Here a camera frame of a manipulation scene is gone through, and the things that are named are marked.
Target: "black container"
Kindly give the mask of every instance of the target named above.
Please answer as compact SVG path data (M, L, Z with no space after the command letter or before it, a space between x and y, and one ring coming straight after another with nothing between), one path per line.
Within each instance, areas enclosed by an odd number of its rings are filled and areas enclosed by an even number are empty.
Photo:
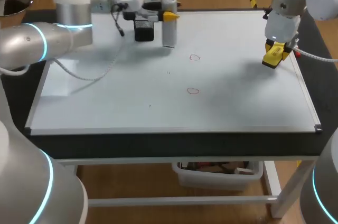
M154 40L154 23L137 16L134 20L135 41L150 42Z

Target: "white table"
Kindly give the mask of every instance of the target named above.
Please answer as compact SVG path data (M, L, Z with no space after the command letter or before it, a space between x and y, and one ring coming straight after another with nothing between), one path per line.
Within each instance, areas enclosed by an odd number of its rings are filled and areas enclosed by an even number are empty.
M125 48L112 72L94 84L71 78L55 64L46 66L27 121L32 138L114 133L114 141L119 134L130 133L316 132L320 121L294 55L275 70L261 65L266 24L261 11L180 15L178 43L172 51L161 48L160 25L155 28L154 42L135 43L132 23L120 21L126 32ZM73 71L86 76L100 74L121 45L111 18L94 15L93 24L94 45L63 58ZM92 199L89 205L271 203L273 217L280 218L299 196L315 158L243 155L59 161L74 168L86 164L264 160L270 195ZM281 190L272 160L304 161Z

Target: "cable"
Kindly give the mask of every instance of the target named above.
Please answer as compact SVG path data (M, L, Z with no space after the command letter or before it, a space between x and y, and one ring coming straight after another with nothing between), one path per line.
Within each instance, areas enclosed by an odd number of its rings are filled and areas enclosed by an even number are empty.
M67 67L65 67L64 64L62 64L59 60L57 59L52 59L57 65L59 65L66 73L68 73L69 75L79 79L79 80L85 80L85 81L98 81L100 79L102 79L104 76L106 76L112 69L113 65L115 64L116 58L118 57L118 55L121 53L122 51L122 47L124 46L123 42L120 45L120 48L118 50L118 52L115 54L115 56L113 57L113 59L111 60L111 63L109 64L109 66L107 67L107 69L103 72L103 74L101 74L99 77L96 78L86 78L86 77L81 77L76 75L75 73L71 72Z
M29 67L30 66L26 66L24 69L22 69L21 71L17 71L17 72L13 72L13 71L10 71L10 70L7 70L5 68L0 67L0 73L2 73L4 75L9 75L9 76L20 76L20 75L27 73Z
M316 59L316 60L319 60L319 61L322 61L322 62L338 63L338 59L326 59L326 58L318 57L318 56L310 54L306 51L302 51L299 48L297 48L296 46L293 48L293 50L298 51L300 54L302 54L304 56L307 56L309 58Z
M116 14L116 17L114 16L114 8L115 6L117 6L117 14ZM126 9L128 7L128 4L123 4L123 3L119 3L119 4L114 4L111 9L110 9L110 13L111 13L111 16L112 18L114 19L115 21L115 26L118 30L118 32L120 32L120 35L121 36L125 36L125 32L123 31L123 29L120 27L120 25L117 23L117 20L118 20L118 16L120 15L120 12L123 10L123 9Z

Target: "blue led ring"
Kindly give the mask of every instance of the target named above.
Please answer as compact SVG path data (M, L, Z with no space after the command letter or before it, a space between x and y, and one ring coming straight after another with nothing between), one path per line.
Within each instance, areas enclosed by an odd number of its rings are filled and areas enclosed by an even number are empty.
M51 191L52 191L52 186L53 186L53 180L54 180L54 171L53 171L53 165L52 165L52 161L49 158L49 156L44 152L41 151L44 156L46 157L47 161L48 161L48 166L49 166L49 182L48 182L48 187L47 187L47 191L46 194L42 200L42 203L39 207L39 209L37 210L36 214L34 215L33 219L30 221L29 224L35 224L36 221L38 220L38 218L41 216L41 213L43 211L43 209L46 207L46 204L48 202L49 196L51 195Z
M315 168L313 168L313 172L312 172L312 185L313 185L313 191L315 192L316 198L318 200L319 205L322 207L323 211L326 213L326 215L330 218L330 220L333 221L334 224L338 224L338 221L336 221L332 215L327 211L327 209L324 207L323 203L321 202L317 190L316 190L316 186L315 186Z
M66 27L68 29L85 29L88 27L93 27L93 24L86 24L86 25L63 25L60 23L57 23L57 26L59 27Z
M40 62L40 61L44 60L44 58L47 55L47 40L46 40L46 37L44 36L44 34L42 33L42 31L37 26L35 26L34 24L31 24L31 23L24 23L24 24L34 27L39 32L40 36L42 37L42 41L43 41L43 54L42 54L40 60L38 61L38 62Z

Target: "table frame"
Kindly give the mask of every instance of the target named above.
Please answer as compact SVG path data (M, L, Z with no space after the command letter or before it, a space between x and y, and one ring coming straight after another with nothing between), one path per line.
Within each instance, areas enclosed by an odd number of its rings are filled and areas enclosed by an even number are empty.
M269 195L257 196L213 196L213 197L160 197L160 198L111 198L89 199L89 207L133 207L133 206L186 206L212 204L271 204L273 218L282 218L301 194L303 184L309 176L316 156L282 157L140 157L140 158L94 158L58 160L76 174L78 165L139 164L170 162L225 162L264 161L264 177ZM278 174L272 160L303 160L290 180L280 188Z

